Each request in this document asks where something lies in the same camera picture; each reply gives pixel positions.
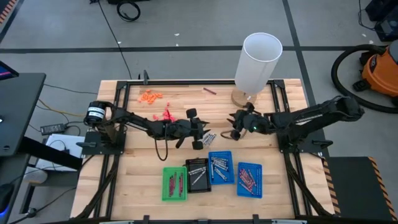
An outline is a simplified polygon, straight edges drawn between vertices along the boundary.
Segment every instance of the round wooden base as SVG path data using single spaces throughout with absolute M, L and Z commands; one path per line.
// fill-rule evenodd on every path
M 244 105 L 246 105 L 247 102 L 254 104 L 256 99 L 257 99 L 257 95 L 248 95 L 245 92 L 243 92 L 237 88 L 234 88 L 234 90 L 232 91 L 232 94 L 231 94 L 232 102 L 236 106 L 241 107 L 241 108 Z

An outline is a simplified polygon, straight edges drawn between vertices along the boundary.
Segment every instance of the orange pieces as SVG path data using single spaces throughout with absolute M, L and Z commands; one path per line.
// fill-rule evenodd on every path
M 153 104 L 154 103 L 154 101 L 157 99 L 157 98 L 163 98 L 163 94 L 161 94 L 161 93 L 153 93 L 153 94 L 150 94 L 150 92 L 151 92 L 151 90 L 146 90 L 145 92 L 144 92 L 144 94 L 142 94 L 141 95 L 141 98 L 138 100 L 138 102 L 142 102 L 142 101 L 148 101 L 148 104 Z

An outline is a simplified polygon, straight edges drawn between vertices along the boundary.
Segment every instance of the blue tray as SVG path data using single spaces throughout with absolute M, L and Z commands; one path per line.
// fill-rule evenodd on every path
M 239 172 L 241 169 L 245 169 L 247 173 L 249 170 L 254 177 L 254 181 L 257 186 L 253 186 L 252 192 L 254 195 L 250 194 L 239 182 L 243 181 L 239 177 Z M 262 198 L 262 166 L 260 164 L 252 164 L 248 162 L 240 162 L 238 163 L 238 183 L 236 183 L 236 194 L 242 197 L 251 197 L 251 198 Z
M 222 174 L 227 177 L 227 181 L 224 181 L 215 171 L 214 171 L 214 179 L 211 178 L 211 158 L 218 157 L 222 159 L 228 160 L 228 171 L 224 171 L 219 169 Z M 216 184 L 234 184 L 235 176 L 234 176 L 234 163 L 232 162 L 232 153 L 231 151 L 213 151 L 209 152 L 209 177 L 210 183 L 212 185 Z

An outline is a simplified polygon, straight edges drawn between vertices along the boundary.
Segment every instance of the black tray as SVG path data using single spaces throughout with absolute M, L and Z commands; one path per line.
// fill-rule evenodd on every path
M 188 178 L 188 193 L 203 193 L 203 192 L 211 192 L 211 184 L 210 184 L 210 178 L 209 178 L 209 160 L 207 158 L 204 159 L 187 159 L 185 161 L 185 166 L 187 167 L 187 178 Z M 206 172 L 203 174 L 202 177 L 195 183 L 195 185 L 192 185 L 192 183 L 196 180 L 196 178 L 200 175 L 199 174 L 193 174 L 192 176 L 189 175 L 189 171 L 195 170 L 201 167 L 206 167 Z

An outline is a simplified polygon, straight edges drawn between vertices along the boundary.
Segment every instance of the black hose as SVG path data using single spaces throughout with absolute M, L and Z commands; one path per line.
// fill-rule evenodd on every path
M 134 17 L 134 18 L 131 18 L 131 17 L 129 17 L 125 12 L 122 12 L 122 11 L 120 10 L 120 7 L 121 7 L 122 5 L 124 5 L 124 4 L 130 4 L 130 5 L 132 5 L 133 7 L 135 7 L 135 8 L 137 9 L 137 12 L 138 12 L 137 16 Z M 139 9 L 138 5 L 137 5 L 135 2 L 133 2 L 132 0 L 125 0 L 125 1 L 119 2 L 119 3 L 118 3 L 118 6 L 116 6 L 116 10 L 117 10 L 118 15 L 120 16 L 120 18 L 121 18 L 122 20 L 126 21 L 126 22 L 133 22 L 133 21 L 136 21 L 136 20 L 141 16 L 141 10 Z
M 334 62 L 332 68 L 331 68 L 331 80 L 333 81 L 333 84 L 335 84 L 336 89 L 342 93 L 345 96 L 352 96 L 355 98 L 355 100 L 362 106 L 367 107 L 369 109 L 375 110 L 375 111 L 380 111 L 384 113 L 398 113 L 398 108 L 391 108 L 388 106 L 381 106 L 377 105 L 375 103 L 369 102 L 367 100 L 364 100 L 360 98 L 359 96 L 355 95 L 354 93 L 348 91 L 339 81 L 338 76 L 337 76 L 337 70 L 338 67 L 340 66 L 340 63 L 349 55 L 362 51 L 362 50 L 367 50 L 370 51 L 374 54 L 384 54 L 386 51 L 384 48 L 371 45 L 371 44 L 363 44 L 363 45 L 358 45 L 353 47 L 352 49 L 348 49 L 345 52 L 343 52 Z

